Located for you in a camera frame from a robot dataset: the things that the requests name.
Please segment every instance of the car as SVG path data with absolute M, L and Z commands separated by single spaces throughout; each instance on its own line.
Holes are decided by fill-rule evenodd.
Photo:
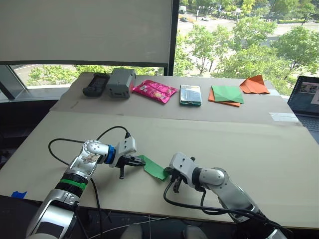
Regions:
M 183 22 L 188 22 L 186 17 L 182 17 L 180 20 L 183 21 Z

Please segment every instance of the table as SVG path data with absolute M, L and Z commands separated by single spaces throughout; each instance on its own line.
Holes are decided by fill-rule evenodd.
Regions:
M 211 85 L 239 86 L 244 79 L 137 76 L 136 85 L 145 79 L 158 81 L 178 89 L 181 84 L 200 85 L 202 105 L 200 107 L 181 107 L 179 105 L 179 92 L 175 93 L 165 105 L 136 93 L 133 93 L 128 100 L 111 98 L 105 92 L 99 98 L 88 98 L 83 95 L 82 89 L 88 86 L 92 78 L 93 73 L 84 72 L 80 74 L 70 89 L 51 108 L 51 111 L 302 126 L 300 122 L 283 122 L 272 119 L 270 112 L 293 114 L 290 107 L 280 96 L 243 94 L 245 104 L 239 108 L 208 101 Z M 266 86 L 268 89 L 274 88 L 269 81 L 266 81 Z
M 265 215 L 284 226 L 319 228 L 319 148 L 307 129 L 291 125 L 155 119 L 51 111 L 0 171 L 0 195 L 27 191 L 25 198 L 42 201 L 60 180 L 65 165 L 50 156 L 47 144 L 57 137 L 87 140 L 114 125 L 125 126 L 144 154 L 162 167 L 181 151 L 196 157 L 201 167 L 222 167 Z M 124 132 L 113 130 L 101 139 L 116 145 Z M 56 142 L 53 152 L 70 162 L 81 145 Z M 151 177 L 142 168 L 119 169 L 99 165 L 93 178 L 101 207 L 173 217 L 231 221 L 227 215 L 209 216 L 199 210 L 166 203 L 162 194 L 168 182 Z M 182 184 L 175 201 L 199 204 L 201 194 Z M 84 191 L 81 206 L 96 207 L 92 185 Z M 208 192 L 205 205 L 217 206 Z

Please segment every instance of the laptop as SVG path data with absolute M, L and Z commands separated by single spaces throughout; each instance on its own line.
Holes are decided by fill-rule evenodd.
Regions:
M 288 105 L 319 144 L 319 78 L 299 76 Z

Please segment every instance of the green origami paper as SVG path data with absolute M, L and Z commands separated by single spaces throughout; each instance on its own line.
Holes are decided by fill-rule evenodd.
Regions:
M 234 101 L 244 103 L 241 89 L 238 86 L 212 86 L 215 101 Z
M 145 166 L 144 170 L 148 172 L 153 177 L 159 178 L 160 180 L 164 181 L 166 177 L 168 176 L 168 173 L 164 171 L 162 167 L 160 167 L 158 164 L 151 161 L 149 158 L 147 158 L 144 155 L 138 156 L 140 159 L 144 160 Z

